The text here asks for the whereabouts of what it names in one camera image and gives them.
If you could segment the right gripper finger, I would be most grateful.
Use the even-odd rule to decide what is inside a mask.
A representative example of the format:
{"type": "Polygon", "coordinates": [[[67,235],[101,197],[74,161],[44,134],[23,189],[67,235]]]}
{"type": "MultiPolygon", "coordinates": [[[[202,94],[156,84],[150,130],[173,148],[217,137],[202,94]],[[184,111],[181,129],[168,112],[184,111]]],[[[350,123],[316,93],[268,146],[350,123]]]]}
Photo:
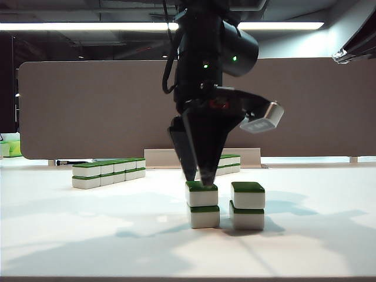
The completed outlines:
{"type": "Polygon", "coordinates": [[[356,45],[352,48],[341,48],[332,55],[332,59],[337,63],[349,63],[351,61],[359,61],[362,59],[375,58],[375,44],[356,45]]]}
{"type": "Polygon", "coordinates": [[[375,53],[375,16],[370,16],[343,46],[347,53],[375,53]]]}

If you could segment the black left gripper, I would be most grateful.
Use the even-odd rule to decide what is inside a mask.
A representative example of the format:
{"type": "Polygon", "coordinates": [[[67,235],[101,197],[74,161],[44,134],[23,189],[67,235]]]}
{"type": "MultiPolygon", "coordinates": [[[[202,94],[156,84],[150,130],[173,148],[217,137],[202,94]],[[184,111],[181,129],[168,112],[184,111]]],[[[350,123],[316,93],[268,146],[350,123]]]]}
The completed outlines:
{"type": "Polygon", "coordinates": [[[246,114],[271,103],[262,96],[218,85],[178,86],[174,101],[183,115],[174,117],[168,127],[175,152],[186,180],[194,180],[197,163],[205,186],[214,182],[229,132],[246,114]]]}

